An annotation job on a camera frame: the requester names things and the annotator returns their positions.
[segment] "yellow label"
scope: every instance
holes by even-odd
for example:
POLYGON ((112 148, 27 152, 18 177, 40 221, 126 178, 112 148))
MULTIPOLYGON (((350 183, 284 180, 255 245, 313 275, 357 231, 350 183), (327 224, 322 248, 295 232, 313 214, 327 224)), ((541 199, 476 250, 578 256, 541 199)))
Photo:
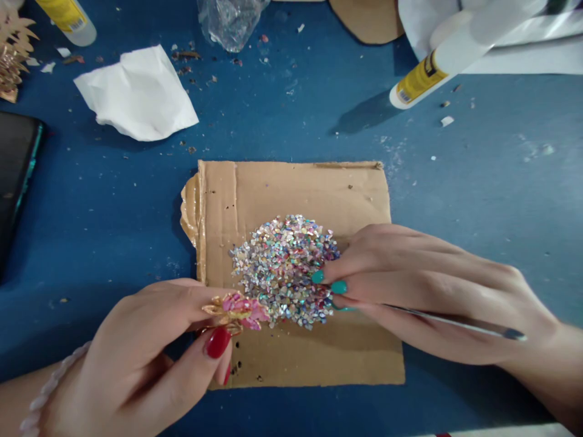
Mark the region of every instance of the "yellow label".
POLYGON ((63 32, 74 32, 87 24, 75 0, 36 0, 49 18, 63 32))
POLYGON ((398 83, 397 95, 403 103, 411 103, 447 76, 437 67, 434 50, 398 83))

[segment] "fingernail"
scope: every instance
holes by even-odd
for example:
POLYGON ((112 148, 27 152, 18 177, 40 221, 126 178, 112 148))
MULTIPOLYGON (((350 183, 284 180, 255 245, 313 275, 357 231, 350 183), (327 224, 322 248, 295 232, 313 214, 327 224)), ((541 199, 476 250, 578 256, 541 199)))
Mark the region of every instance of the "fingernail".
POLYGON ((346 293, 346 282, 345 281, 336 281, 332 284, 332 292, 335 294, 344 294, 346 293))
POLYGON ((218 327, 214 330, 211 337, 206 341, 205 351, 206 355, 212 359, 220 358, 227 349, 231 334, 225 327, 218 327))
POLYGON ((322 283, 323 280, 324 280, 324 271, 323 270, 318 270, 317 272, 315 272, 312 275, 312 282, 313 283, 322 283))
POLYGON ((227 385, 227 382, 229 382, 229 376, 231 376, 231 363, 229 363, 229 367, 227 368, 227 374, 225 375, 225 382, 223 382, 223 385, 227 385))
POLYGON ((355 311, 356 310, 356 308, 351 308, 351 307, 338 308, 336 305, 334 305, 334 302, 332 302, 332 308, 334 308, 337 311, 355 311))

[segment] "cardboard scrap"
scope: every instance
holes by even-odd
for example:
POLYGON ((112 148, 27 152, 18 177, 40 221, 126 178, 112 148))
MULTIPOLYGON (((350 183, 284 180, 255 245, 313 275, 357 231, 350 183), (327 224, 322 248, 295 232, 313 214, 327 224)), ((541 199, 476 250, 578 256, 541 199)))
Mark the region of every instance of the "cardboard scrap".
POLYGON ((397 0, 330 0, 330 6, 365 44, 386 44, 405 33, 397 0))
MULTIPOLYGON (((387 181, 374 161, 199 161, 182 198, 180 222, 197 248, 198 279, 239 290, 228 251, 277 215, 302 214, 332 229, 341 251, 362 227, 390 222, 387 181)), ((336 311, 312 331, 288 321, 233 342, 229 388, 404 383, 400 340, 357 311, 336 311)))

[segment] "bracelet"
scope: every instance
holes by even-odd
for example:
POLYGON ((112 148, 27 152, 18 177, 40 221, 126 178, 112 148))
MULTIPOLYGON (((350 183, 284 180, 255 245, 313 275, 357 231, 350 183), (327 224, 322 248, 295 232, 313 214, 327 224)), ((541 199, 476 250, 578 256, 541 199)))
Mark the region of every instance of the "bracelet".
POLYGON ((49 380, 43 385, 39 395, 30 403, 29 415, 22 421, 22 423, 20 423, 20 431, 22 431, 21 437, 38 437, 41 433, 38 427, 38 422, 41 419, 43 407, 48 402, 50 395, 55 391, 59 381, 67 373, 67 370, 69 370, 79 358, 85 355, 85 352, 89 350, 89 346, 91 346, 90 341, 75 349, 71 355, 61 361, 61 366, 51 373, 49 380))

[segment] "sequin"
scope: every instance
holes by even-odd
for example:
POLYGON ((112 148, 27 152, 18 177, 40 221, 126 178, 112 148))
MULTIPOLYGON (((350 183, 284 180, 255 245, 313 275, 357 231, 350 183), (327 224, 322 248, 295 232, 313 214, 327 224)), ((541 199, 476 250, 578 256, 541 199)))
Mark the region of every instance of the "sequin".
POLYGON ((340 257, 331 230, 301 215, 277 216, 250 232, 251 240, 230 251, 233 275, 241 275, 244 294, 268 308, 270 327, 285 319, 312 330, 326 323, 330 287, 314 284, 312 274, 340 257))

